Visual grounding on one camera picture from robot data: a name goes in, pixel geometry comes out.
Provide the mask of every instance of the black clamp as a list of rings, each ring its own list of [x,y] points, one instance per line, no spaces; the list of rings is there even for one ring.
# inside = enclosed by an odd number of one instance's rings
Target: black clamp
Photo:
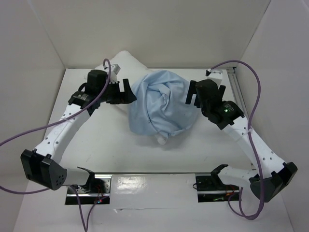
[[[82,169],[89,173],[89,177],[87,179],[86,184],[82,185],[84,192],[96,192],[98,189],[97,187],[100,186],[101,188],[104,188],[104,182],[101,179],[95,178],[95,173],[89,169],[77,167],[79,169]]]
[[[222,186],[224,185],[222,183],[222,181],[220,180],[220,178],[218,177],[218,174],[221,172],[221,170],[223,168],[226,168],[228,165],[227,164],[221,164],[218,167],[216,167],[214,170],[212,170],[211,172],[211,178],[212,178],[212,182],[216,185],[216,186]]]
[[[236,118],[244,117],[244,113],[234,102],[222,100],[224,91],[225,86],[218,88],[210,79],[191,81],[185,103],[191,104],[192,96],[196,94],[194,105],[201,109],[203,116],[222,130],[228,124],[233,125]]]
[[[107,80],[107,73],[103,70],[91,70],[87,76],[87,82],[83,83],[70,98],[69,104],[76,104],[85,108],[89,105],[102,91]],[[90,115],[99,108],[102,102],[109,104],[129,104],[136,100],[136,96],[133,94],[129,80],[123,79],[124,92],[120,91],[119,81],[110,82],[101,95],[100,99],[95,102],[88,112]]]

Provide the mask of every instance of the white floor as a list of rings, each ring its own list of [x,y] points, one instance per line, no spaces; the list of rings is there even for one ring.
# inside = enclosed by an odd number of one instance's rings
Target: white floor
[[[50,122],[60,118],[67,100],[85,81],[88,71],[67,69]],[[188,80],[205,78],[205,70],[172,71]],[[225,99],[233,100],[226,72],[222,84],[227,86]],[[131,133],[127,116],[116,106],[103,104],[80,128],[60,164],[71,168],[82,166],[95,172],[195,173],[210,172],[222,163],[250,168],[250,161],[240,148],[202,115],[191,130],[161,146],[154,138]],[[113,184],[120,183],[121,178],[116,176]],[[234,215],[227,203],[197,203],[196,192],[192,189],[193,174],[141,178],[148,185],[145,190],[155,187],[158,191],[145,191],[138,197],[132,191],[122,194],[112,191],[111,205],[95,207],[90,232],[293,231],[281,195],[266,204],[258,220],[246,221]],[[39,188],[37,184],[29,183],[27,190]],[[78,207],[64,205],[65,193],[66,188],[62,187],[57,191],[25,196],[14,231],[83,231]],[[245,193],[243,201],[246,212],[253,213],[257,199]]]

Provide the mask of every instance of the cable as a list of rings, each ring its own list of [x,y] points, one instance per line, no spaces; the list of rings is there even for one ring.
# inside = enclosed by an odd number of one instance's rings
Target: cable
[[[82,112],[84,112],[85,110],[87,110],[89,107],[91,107],[101,96],[102,94],[105,92],[109,82],[110,82],[110,79],[111,79],[111,74],[112,74],[112,68],[111,68],[111,62],[109,61],[109,59],[104,59],[103,61],[103,65],[105,63],[108,63],[108,67],[109,67],[109,70],[108,70],[108,76],[107,76],[107,79],[106,79],[106,83],[103,87],[103,89],[101,90],[101,92],[99,93],[99,95],[97,95],[96,98],[94,98],[94,100],[89,104],[87,105],[84,109],[80,110],[79,112],[71,115],[70,117],[67,117],[66,119],[63,119],[63,120],[60,120],[58,122],[54,122],[54,123],[51,123],[51,124],[48,124],[46,126],[42,126],[42,127],[38,127],[38,128],[35,128],[35,129],[31,129],[31,130],[28,130],[28,131],[25,131],[25,132],[22,132],[20,134],[17,134],[9,139],[6,139],[4,140],[3,142],[0,143],[0,146],[20,137],[20,136],[23,136],[23,135],[26,135],[26,134],[29,134],[29,133],[32,133],[32,132],[36,132],[36,131],[40,131],[40,130],[43,130],[43,129],[46,129],[46,128],[49,128],[49,127],[52,127],[52,126],[55,126],[55,125],[59,125],[67,120],[70,120],[71,118],[74,118],[76,117],[77,115],[81,114]],[[43,191],[46,191],[48,190],[48,188],[45,188],[45,189],[41,189],[41,190],[37,190],[37,191],[34,191],[34,192],[18,192],[18,191],[13,191],[13,190],[9,190],[7,188],[4,188],[2,186],[0,186],[0,189],[3,190],[3,191],[6,191],[6,192],[9,192],[9,193],[13,193],[13,194],[20,194],[20,195],[23,195],[23,194],[33,194],[33,193],[38,193],[38,192],[43,192]]]
[[[226,185],[226,196],[229,196],[229,195],[234,195],[235,193],[235,189],[232,185],[229,185],[231,187],[231,189],[233,190],[233,192],[227,192],[228,191],[228,185]]]
[[[98,186],[97,186],[97,189],[98,189],[98,195],[97,195],[95,201],[97,201],[99,199],[99,196],[100,196],[100,189],[98,188]]]
[[[40,189],[40,190],[31,191],[31,192],[18,192],[18,191],[9,190],[9,189],[2,187],[2,186],[0,186],[0,189],[5,191],[5,192],[8,192],[8,193],[18,194],[18,195],[29,195],[29,194],[39,193],[39,192],[44,192],[46,190],[49,190],[49,188],[45,188],[45,189],[43,188],[43,189]]]
[[[0,143],[0,146],[2,146],[2,145],[4,145],[4,144],[8,143],[9,141],[12,141],[12,140],[14,140],[14,139],[17,139],[17,138],[20,137],[20,136],[23,136],[23,135],[26,135],[26,134],[29,134],[29,133],[32,133],[32,132],[40,131],[40,130],[43,130],[43,129],[46,129],[46,128],[49,128],[49,127],[52,127],[52,126],[55,126],[55,125],[58,125],[58,124],[61,124],[61,123],[65,122],[65,121],[67,121],[67,120],[70,120],[70,119],[72,119],[72,118],[78,116],[79,114],[81,114],[81,113],[84,112],[85,110],[89,109],[89,107],[91,107],[91,106],[102,96],[102,94],[104,93],[104,91],[106,90],[106,88],[107,88],[107,86],[108,86],[108,84],[109,84],[109,82],[110,82],[111,73],[112,73],[112,70],[111,70],[111,63],[110,63],[110,61],[109,61],[108,59],[104,59],[103,64],[105,64],[105,62],[107,62],[108,65],[109,65],[109,71],[108,71],[108,77],[107,77],[107,79],[106,79],[106,83],[105,83],[105,85],[104,85],[102,91],[99,93],[99,95],[97,95],[97,97],[96,97],[89,105],[87,105],[87,106],[86,106],[84,109],[82,109],[81,111],[79,111],[79,112],[77,112],[77,113],[75,113],[75,114],[73,114],[73,115],[67,117],[66,119],[63,119],[63,120],[60,120],[60,121],[58,121],[58,122],[54,122],[54,123],[48,124],[48,125],[46,125],[46,126],[42,126],[42,127],[38,127],[38,128],[35,128],[35,129],[31,129],[31,130],[22,132],[22,133],[20,133],[20,134],[17,134],[17,135],[15,135],[15,136],[13,136],[13,137],[11,137],[11,138],[9,138],[9,139],[4,140],[3,142],[1,142],[1,143]]]
[[[210,69],[207,70],[207,72],[209,73],[209,72],[211,72],[212,69],[215,69],[215,68],[217,68],[217,67],[219,67],[219,66],[221,66],[221,65],[223,65],[223,64],[232,63],[232,62],[234,62],[234,63],[239,63],[239,64],[243,64],[243,65],[245,65],[247,68],[249,68],[249,69],[251,70],[251,72],[254,74],[254,76],[255,76],[255,78],[256,78],[256,81],[257,81],[257,86],[258,86],[258,89],[257,89],[257,90],[258,90],[258,91],[257,91],[257,97],[256,97],[256,101],[255,101],[254,107],[253,107],[253,109],[252,109],[252,111],[251,111],[251,114],[250,114],[250,116],[249,116],[249,119],[248,119],[248,130],[249,130],[249,129],[251,128],[251,125],[252,125],[252,118],[253,118],[253,115],[254,115],[254,113],[255,113],[255,111],[256,111],[256,108],[257,108],[257,105],[258,105],[258,103],[259,103],[259,101],[260,101],[260,96],[261,96],[261,82],[260,82],[260,79],[259,79],[257,73],[255,72],[255,70],[254,70],[249,64],[247,64],[246,62],[243,62],[243,61],[237,60],[237,59],[231,59],[231,60],[224,61],[224,62],[222,62],[222,63],[219,63],[219,64],[217,64],[217,65],[211,67]],[[244,218],[246,218],[246,219],[248,219],[248,220],[254,220],[254,219],[256,219],[256,218],[260,215],[261,211],[263,210],[263,207],[264,207],[264,193],[265,193],[265,187],[264,187],[264,178],[263,178],[263,171],[262,171],[261,161],[260,161],[260,159],[259,159],[259,156],[258,156],[258,154],[257,154],[256,148],[255,148],[255,146],[254,146],[254,143],[253,143],[253,140],[252,140],[252,135],[251,135],[251,132],[250,132],[250,131],[248,131],[248,136],[249,136],[249,141],[250,141],[250,144],[251,144],[252,149],[253,149],[253,152],[254,152],[254,156],[255,156],[255,158],[256,158],[256,162],[257,162],[257,166],[258,166],[258,171],[259,171],[259,175],[260,175],[260,180],[261,180],[260,204],[259,204],[259,207],[258,207],[258,209],[257,209],[257,211],[256,211],[255,214],[252,214],[252,215],[245,215],[244,212],[243,212],[243,210],[242,210],[242,206],[241,206],[241,196],[242,196],[242,190],[243,190],[243,188],[241,188],[241,189],[240,189],[240,192],[239,192],[239,209],[240,209],[241,214],[238,213],[238,212],[236,212],[236,211],[233,209],[233,207],[231,206],[230,200],[231,200],[231,198],[232,198],[233,195],[231,195],[231,196],[228,198],[228,205],[229,205],[229,207],[231,208],[231,210],[232,210],[235,214],[237,214],[238,216],[244,217]]]
[[[88,225],[89,225],[89,218],[90,218],[90,214],[91,214],[91,211],[93,210],[93,208],[96,206],[96,204],[103,200],[104,198],[107,198],[107,196],[105,197],[101,197],[98,201],[95,201],[94,204],[91,206],[89,212],[88,212],[88,215],[87,215],[87,221],[85,223],[85,220],[84,220],[84,216],[83,216],[83,210],[82,210],[82,204],[81,204],[81,200],[78,196],[78,192],[76,191],[76,189],[74,188],[74,186],[70,186],[70,188],[74,191],[75,195],[76,195],[76,199],[77,199],[77,203],[78,203],[78,207],[79,207],[79,213],[81,215],[81,220],[82,220],[82,224],[83,224],[83,228],[84,228],[84,231],[87,232],[88,231]]]

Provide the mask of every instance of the white pillow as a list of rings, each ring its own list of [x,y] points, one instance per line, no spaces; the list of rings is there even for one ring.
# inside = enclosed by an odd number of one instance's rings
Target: white pillow
[[[120,84],[122,83],[122,79],[129,79],[129,83],[132,86],[134,82],[153,72],[145,65],[140,63],[136,58],[134,58],[128,51],[119,52],[110,61],[112,65],[118,64],[120,66],[120,72],[117,75],[117,79],[120,81]],[[103,64],[97,66],[95,69],[104,70]],[[120,104],[115,106],[127,114],[127,104]],[[167,139],[160,134],[156,134],[155,137],[161,145],[164,145],[167,142]]]

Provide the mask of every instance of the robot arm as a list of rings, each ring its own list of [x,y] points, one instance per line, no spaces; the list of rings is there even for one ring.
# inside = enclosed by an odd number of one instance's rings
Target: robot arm
[[[100,180],[95,179],[94,172],[85,168],[64,169],[59,163],[76,132],[99,108],[102,102],[128,104],[136,100],[127,79],[123,80],[125,91],[120,92],[116,77],[120,70],[119,66],[112,65],[111,69],[111,82],[91,107],[71,117],[87,107],[100,94],[107,80],[105,71],[91,70],[88,73],[87,83],[82,84],[78,91],[71,96],[69,105],[60,119],[65,120],[65,122],[55,126],[32,151],[24,150],[21,161],[27,179],[52,190],[57,190],[62,185],[79,185],[85,190],[91,190],[98,185],[97,182]]]
[[[265,195],[264,201],[269,202],[294,177],[297,167],[286,163],[278,157],[254,131],[249,129],[248,120],[240,108],[232,101],[223,101],[225,86],[218,88],[212,80],[200,82],[191,81],[186,104],[191,103],[192,95],[196,94],[194,105],[201,108],[203,116],[216,124],[241,147],[251,163],[257,167],[256,157],[249,141],[248,132],[251,133],[263,171]],[[256,170],[241,170],[222,164],[211,172],[212,178],[218,185],[235,185],[250,188],[253,194],[260,198],[260,177]]]

